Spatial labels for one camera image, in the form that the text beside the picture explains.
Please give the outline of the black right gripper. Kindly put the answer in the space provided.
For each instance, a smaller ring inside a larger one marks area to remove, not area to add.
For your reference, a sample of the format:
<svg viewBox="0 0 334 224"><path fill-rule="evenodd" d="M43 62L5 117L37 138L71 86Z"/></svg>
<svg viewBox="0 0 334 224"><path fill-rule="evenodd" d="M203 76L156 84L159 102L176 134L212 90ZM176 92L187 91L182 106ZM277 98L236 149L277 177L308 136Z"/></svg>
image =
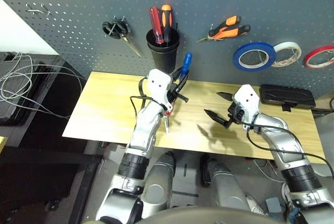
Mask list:
<svg viewBox="0 0 334 224"><path fill-rule="evenodd" d="M217 95L228 101L233 101L232 99L233 95L231 93L217 92ZM233 123L241 124L244 116L244 110L235 102L233 102L228 108L228 117L230 118L229 120L225 120L224 118L220 117L217 113L211 110L204 109L204 111L212 120L221 124L226 129L228 129Z"/></svg>

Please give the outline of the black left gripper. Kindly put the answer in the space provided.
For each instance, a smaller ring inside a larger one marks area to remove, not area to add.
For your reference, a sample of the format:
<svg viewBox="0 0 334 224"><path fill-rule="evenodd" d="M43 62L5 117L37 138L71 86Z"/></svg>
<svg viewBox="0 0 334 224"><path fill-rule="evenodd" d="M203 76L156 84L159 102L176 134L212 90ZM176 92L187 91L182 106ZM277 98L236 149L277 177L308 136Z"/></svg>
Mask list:
<svg viewBox="0 0 334 224"><path fill-rule="evenodd" d="M180 67L171 74L171 77L173 83L179 83L176 86L175 91L169 90L167 92L167 98L169 103L174 103L177 99L181 99L187 103L188 98L179 93L187 82L187 74L182 75L182 67Z"/></svg>

